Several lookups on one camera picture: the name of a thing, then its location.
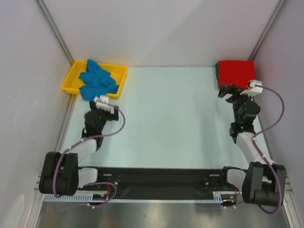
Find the crumpled blue fabric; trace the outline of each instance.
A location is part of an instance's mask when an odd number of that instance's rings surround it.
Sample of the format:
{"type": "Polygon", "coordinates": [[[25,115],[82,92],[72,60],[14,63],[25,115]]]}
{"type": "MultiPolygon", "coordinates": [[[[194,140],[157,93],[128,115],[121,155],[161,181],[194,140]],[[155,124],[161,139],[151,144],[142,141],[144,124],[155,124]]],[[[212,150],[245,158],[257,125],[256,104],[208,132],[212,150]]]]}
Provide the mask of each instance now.
{"type": "Polygon", "coordinates": [[[116,94],[119,85],[116,85],[110,75],[111,73],[100,68],[95,61],[88,59],[86,72],[80,73],[79,76],[86,84],[79,88],[82,99],[92,101],[96,96],[107,93],[116,94]]]}

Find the purple cable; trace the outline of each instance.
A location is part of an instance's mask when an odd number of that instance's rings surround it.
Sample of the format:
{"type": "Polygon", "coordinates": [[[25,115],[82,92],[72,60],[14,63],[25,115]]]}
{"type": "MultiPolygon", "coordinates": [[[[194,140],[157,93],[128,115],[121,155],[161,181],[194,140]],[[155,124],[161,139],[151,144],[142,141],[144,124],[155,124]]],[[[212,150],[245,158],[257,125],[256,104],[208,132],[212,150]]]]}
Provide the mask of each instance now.
{"type": "Polygon", "coordinates": [[[99,135],[94,135],[94,136],[90,136],[90,137],[84,138],[84,139],[80,140],[79,142],[76,142],[74,145],[70,146],[69,148],[67,148],[65,151],[63,151],[63,153],[61,154],[61,156],[60,156],[60,158],[59,158],[59,160],[58,160],[57,166],[56,166],[56,168],[55,168],[54,178],[53,178],[53,194],[54,194],[54,196],[55,196],[56,198],[59,198],[59,197],[60,197],[59,195],[57,195],[57,192],[56,192],[56,179],[57,179],[57,175],[58,175],[58,171],[59,171],[60,164],[61,164],[61,162],[62,162],[63,157],[65,156],[65,154],[66,154],[67,152],[69,152],[71,149],[77,147],[78,145],[82,144],[83,142],[85,142],[85,141],[87,141],[87,140],[89,140],[89,139],[96,139],[96,138],[102,138],[102,137],[113,136],[113,135],[119,133],[119,132],[124,128],[124,125],[125,125],[125,116],[124,116],[123,112],[122,112],[119,108],[115,107],[115,106],[112,105],[112,104],[108,104],[108,103],[102,102],[102,101],[99,101],[99,102],[101,102],[101,103],[103,103],[103,104],[106,104],[106,105],[108,105],[108,106],[110,106],[110,107],[116,109],[116,110],[122,115],[122,117],[123,117],[123,125],[121,126],[121,128],[119,128],[119,129],[118,129],[116,132],[114,132],[114,133],[111,133],[111,134],[104,134],[104,135],[99,134],[99,135]]]}
{"type": "MultiPolygon", "coordinates": [[[[113,195],[112,195],[110,198],[108,198],[106,201],[104,201],[104,202],[102,202],[102,203],[100,203],[100,204],[98,204],[98,205],[96,205],[96,206],[92,206],[93,209],[94,209],[94,208],[102,207],[104,204],[106,204],[106,203],[108,203],[110,200],[112,200],[112,199],[115,197],[116,193],[117,193],[117,187],[116,187],[114,184],[110,183],[110,182],[90,183],[90,184],[86,184],[85,186],[100,185],[100,184],[109,184],[109,185],[113,186],[113,187],[114,187],[114,193],[113,193],[113,195]]],[[[68,206],[68,207],[65,207],[65,208],[56,210],[56,211],[52,212],[51,214],[58,213],[58,212],[62,212],[62,211],[68,210],[68,209],[70,209],[70,208],[74,208],[74,207],[78,207],[78,206],[88,206],[88,204],[87,204],[87,203],[73,204],[73,205],[71,205],[71,206],[68,206]]]]}
{"type": "Polygon", "coordinates": [[[263,152],[260,150],[260,148],[257,146],[256,144],[256,137],[261,134],[261,133],[264,133],[268,130],[270,130],[271,128],[273,128],[274,126],[276,126],[282,119],[283,115],[284,115],[284,112],[285,112],[285,104],[284,104],[284,100],[283,98],[281,97],[281,95],[276,92],[275,90],[271,89],[271,88],[268,88],[268,87],[265,87],[263,85],[256,85],[257,87],[260,87],[260,88],[263,88],[263,89],[266,89],[266,90],[269,90],[271,92],[273,92],[275,95],[277,95],[279,97],[279,99],[281,100],[281,103],[282,103],[282,112],[281,112],[281,115],[280,117],[278,118],[278,120],[273,124],[271,125],[270,127],[266,128],[266,129],[263,129],[261,130],[260,132],[256,133],[253,138],[252,138],[252,143],[254,145],[254,147],[256,148],[257,152],[261,155],[261,157],[263,158],[263,160],[266,162],[266,164],[269,166],[271,172],[273,173],[274,177],[275,177],[275,181],[277,183],[277,186],[278,186],[278,191],[279,191],[279,203],[277,205],[277,207],[275,208],[275,210],[273,211],[267,211],[265,210],[264,208],[262,208],[261,205],[259,205],[259,207],[261,208],[262,211],[264,211],[265,213],[269,214],[269,215],[272,215],[272,214],[275,214],[279,211],[279,209],[281,208],[281,205],[282,205],[282,187],[281,187],[281,184],[280,184],[280,180],[279,180],[279,177],[277,176],[277,173],[276,171],[274,170],[274,168],[272,167],[272,165],[270,164],[270,162],[267,160],[267,158],[264,157],[263,155],[263,152]]]}

